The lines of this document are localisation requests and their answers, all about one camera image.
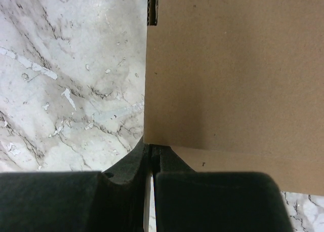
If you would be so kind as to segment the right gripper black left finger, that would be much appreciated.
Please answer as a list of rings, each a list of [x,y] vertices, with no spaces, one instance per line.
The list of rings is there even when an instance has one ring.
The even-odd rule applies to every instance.
[[[1,231],[147,231],[150,148],[106,171],[1,174]]]

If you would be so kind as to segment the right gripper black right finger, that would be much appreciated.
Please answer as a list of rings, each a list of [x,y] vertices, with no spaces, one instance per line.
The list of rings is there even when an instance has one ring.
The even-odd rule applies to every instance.
[[[196,172],[152,145],[158,231],[292,231],[278,186],[258,172]]]

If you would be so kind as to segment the brown cardboard box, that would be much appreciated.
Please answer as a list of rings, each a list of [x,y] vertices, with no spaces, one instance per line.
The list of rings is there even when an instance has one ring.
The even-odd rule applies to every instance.
[[[323,0],[148,0],[144,141],[323,195]]]

